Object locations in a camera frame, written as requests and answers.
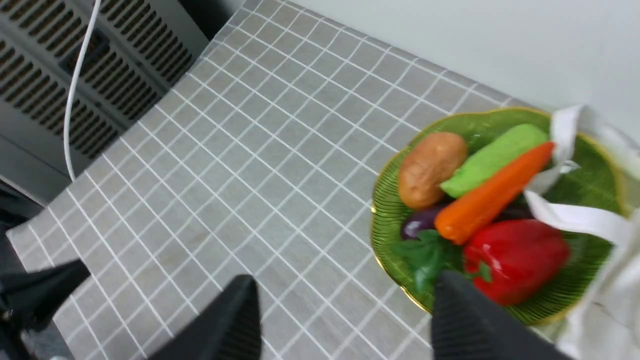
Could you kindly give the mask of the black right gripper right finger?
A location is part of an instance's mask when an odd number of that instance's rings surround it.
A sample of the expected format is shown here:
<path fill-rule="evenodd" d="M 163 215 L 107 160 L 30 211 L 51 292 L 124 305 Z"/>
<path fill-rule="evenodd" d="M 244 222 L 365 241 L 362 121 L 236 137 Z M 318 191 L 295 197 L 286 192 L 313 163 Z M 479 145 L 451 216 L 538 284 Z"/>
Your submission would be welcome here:
<path fill-rule="evenodd" d="M 479 292 L 461 273 L 435 283 L 430 342 L 435 360 L 568 360 Z"/>

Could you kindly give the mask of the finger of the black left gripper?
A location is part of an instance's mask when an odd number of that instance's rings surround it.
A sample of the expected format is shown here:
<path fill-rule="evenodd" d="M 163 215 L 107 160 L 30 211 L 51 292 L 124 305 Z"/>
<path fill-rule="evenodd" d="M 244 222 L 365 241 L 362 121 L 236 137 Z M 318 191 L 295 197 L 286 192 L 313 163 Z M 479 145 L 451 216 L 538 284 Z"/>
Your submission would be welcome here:
<path fill-rule="evenodd" d="M 80 259 L 32 272 L 0 276 L 1 319 L 14 326 L 47 326 L 90 277 Z"/>

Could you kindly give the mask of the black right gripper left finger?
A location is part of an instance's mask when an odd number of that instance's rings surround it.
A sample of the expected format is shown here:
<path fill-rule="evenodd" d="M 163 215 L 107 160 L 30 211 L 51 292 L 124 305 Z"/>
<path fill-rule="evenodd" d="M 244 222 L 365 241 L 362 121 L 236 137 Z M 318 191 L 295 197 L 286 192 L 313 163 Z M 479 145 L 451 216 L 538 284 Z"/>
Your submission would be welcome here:
<path fill-rule="evenodd" d="M 258 283 L 237 275 L 151 360 L 259 360 L 262 326 Z"/>

